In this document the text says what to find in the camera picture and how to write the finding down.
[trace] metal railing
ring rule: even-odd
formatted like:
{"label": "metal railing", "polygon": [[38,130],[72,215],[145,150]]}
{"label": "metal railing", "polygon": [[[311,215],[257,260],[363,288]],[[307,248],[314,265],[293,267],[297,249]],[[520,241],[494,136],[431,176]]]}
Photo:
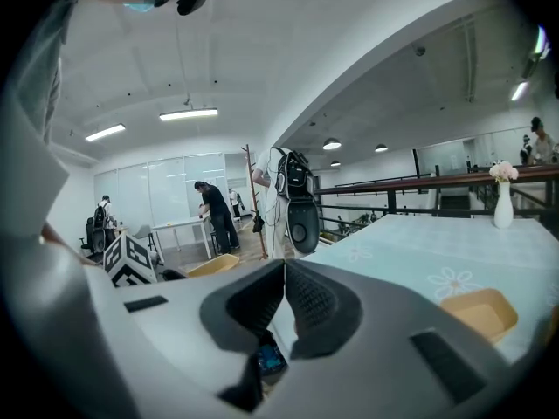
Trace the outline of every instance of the metal railing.
{"label": "metal railing", "polygon": [[[548,228],[556,236],[559,235],[559,165],[545,165],[545,166],[523,166],[518,167],[520,174],[515,183],[524,182],[546,182],[546,200],[539,201],[537,198],[528,195],[527,199],[538,201],[542,206],[541,208],[534,209],[514,209],[514,213],[518,216],[535,216],[540,215],[546,219],[542,224]],[[439,207],[440,189],[442,188],[457,188],[457,187],[470,187],[474,189],[477,194],[480,190],[483,191],[485,201],[484,209],[441,209]],[[398,208],[396,204],[396,193],[402,190],[418,190],[418,189],[437,189],[435,209],[424,208]],[[463,215],[492,215],[494,213],[494,206],[488,200],[496,193],[497,184],[493,177],[491,177],[484,168],[477,168],[475,171],[468,169],[467,174],[462,175],[445,175],[434,177],[422,177],[414,179],[385,179],[384,181],[376,181],[373,183],[356,183],[351,186],[336,185],[333,188],[318,189],[317,194],[322,196],[329,194],[364,194],[364,193],[380,193],[384,192],[387,195],[388,206],[384,207],[368,207],[368,206],[355,206],[355,205],[318,205],[322,209],[335,209],[335,210],[359,210],[359,211],[379,211],[383,215],[386,214],[431,214],[432,216],[463,216]],[[526,196],[526,193],[519,189],[514,190],[517,193]],[[321,220],[327,222],[335,222],[340,224],[351,225],[355,228],[363,228],[367,224],[356,222],[342,221],[341,219],[332,219],[328,217],[321,217]],[[329,234],[335,236],[343,236],[340,233],[328,230]]]}

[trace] black bag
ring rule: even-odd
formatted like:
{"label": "black bag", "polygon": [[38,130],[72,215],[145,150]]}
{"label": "black bag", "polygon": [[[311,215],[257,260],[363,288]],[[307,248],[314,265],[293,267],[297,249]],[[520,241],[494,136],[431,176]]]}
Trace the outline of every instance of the black bag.
{"label": "black bag", "polygon": [[275,148],[281,153],[278,163],[278,178],[276,190],[287,200],[312,196],[307,190],[307,181],[312,181],[313,173],[308,168],[308,160],[301,152],[295,150],[285,153],[281,148]]}
{"label": "black bag", "polygon": [[93,213],[93,252],[102,253],[105,250],[106,238],[105,228],[108,224],[108,217],[105,205],[98,205]]}
{"label": "black bag", "polygon": [[254,221],[254,226],[252,227],[252,232],[260,233],[262,231],[262,227],[264,226],[264,221],[262,220],[262,217],[260,217],[259,214],[256,213],[256,216],[254,217],[253,221]]}

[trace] flower pattern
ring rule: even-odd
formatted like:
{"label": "flower pattern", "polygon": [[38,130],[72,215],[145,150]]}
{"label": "flower pattern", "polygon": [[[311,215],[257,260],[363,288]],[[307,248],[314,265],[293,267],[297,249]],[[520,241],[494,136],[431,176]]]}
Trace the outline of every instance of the flower pattern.
{"label": "flower pattern", "polygon": [[349,262],[357,262],[359,259],[371,259],[373,254],[370,248],[354,245],[348,250]]}
{"label": "flower pattern", "polygon": [[472,279],[471,271],[461,271],[456,274],[453,269],[444,267],[441,275],[431,275],[427,280],[440,287],[435,291],[436,299],[444,299],[454,295],[460,295],[466,292],[473,292],[483,287],[479,284],[469,282]]}
{"label": "flower pattern", "polygon": [[552,284],[549,286],[548,304],[551,307],[559,306],[559,284]]}

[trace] office chair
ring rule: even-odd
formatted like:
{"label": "office chair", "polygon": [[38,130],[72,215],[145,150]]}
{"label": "office chair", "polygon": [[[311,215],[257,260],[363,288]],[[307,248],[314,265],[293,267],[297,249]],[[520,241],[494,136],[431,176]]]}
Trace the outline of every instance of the office chair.
{"label": "office chair", "polygon": [[93,218],[89,217],[86,222],[86,237],[80,237],[81,250],[89,251],[86,255],[87,259],[94,261],[94,263],[99,264],[103,260],[103,253],[95,253],[95,247],[93,246]]}

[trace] desk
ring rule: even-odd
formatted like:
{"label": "desk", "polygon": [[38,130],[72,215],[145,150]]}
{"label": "desk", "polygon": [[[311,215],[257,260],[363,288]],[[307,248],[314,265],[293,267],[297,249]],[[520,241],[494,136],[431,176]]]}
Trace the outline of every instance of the desk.
{"label": "desk", "polygon": [[189,226],[189,225],[191,226],[198,225],[202,230],[202,236],[204,237],[204,246],[206,247],[206,252],[208,253],[208,259],[211,259],[210,247],[208,246],[208,237],[206,236],[206,229],[204,228],[204,222],[206,221],[206,219],[208,219],[208,217],[210,217],[210,215],[206,214],[202,218],[200,218],[199,216],[189,217],[186,220],[182,220],[178,222],[168,222],[168,223],[163,223],[161,225],[156,225],[154,227],[151,227],[151,232],[155,233],[155,236],[157,237],[157,242],[155,242],[155,247],[157,249],[157,252],[159,253],[159,256],[161,257],[162,264],[165,264],[165,260],[163,258],[163,249],[161,247],[161,240],[159,239],[158,231],[168,230],[168,229],[173,230],[173,233],[175,233],[176,249],[180,251],[181,245],[178,242],[178,236],[176,235],[176,228]]}
{"label": "desk", "polygon": [[114,229],[116,236],[120,236],[123,232],[128,231],[128,227],[117,227]]}
{"label": "desk", "polygon": [[[534,219],[499,230],[487,218],[388,215],[304,259],[403,285],[436,304],[497,289],[519,316],[495,344],[509,362],[543,343],[552,306],[559,305],[559,242]],[[293,321],[283,300],[273,328],[287,352],[297,339]]]}

